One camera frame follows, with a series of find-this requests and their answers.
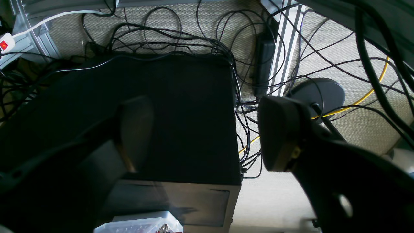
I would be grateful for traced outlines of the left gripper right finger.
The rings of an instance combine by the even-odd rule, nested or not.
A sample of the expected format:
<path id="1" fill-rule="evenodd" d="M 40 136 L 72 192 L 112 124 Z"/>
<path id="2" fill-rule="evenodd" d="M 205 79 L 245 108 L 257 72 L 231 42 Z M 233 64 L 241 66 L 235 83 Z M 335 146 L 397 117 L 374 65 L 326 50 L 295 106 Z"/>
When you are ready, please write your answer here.
<path id="1" fill-rule="evenodd" d="M 412 233 L 413 178 L 311 120 L 306 105 L 263 97 L 258 126 L 265 168 L 291 172 L 324 233 Z"/>

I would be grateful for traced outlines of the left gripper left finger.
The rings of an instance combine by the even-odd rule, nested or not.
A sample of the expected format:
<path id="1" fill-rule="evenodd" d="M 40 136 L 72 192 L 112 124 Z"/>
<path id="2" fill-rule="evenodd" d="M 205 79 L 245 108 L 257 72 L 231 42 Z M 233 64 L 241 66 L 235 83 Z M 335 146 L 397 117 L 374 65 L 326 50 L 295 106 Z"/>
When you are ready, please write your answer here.
<path id="1" fill-rule="evenodd" d="M 1 171 L 1 232 L 92 232 L 117 181 L 146 161 L 154 122 L 148 97 L 75 139 Z"/>

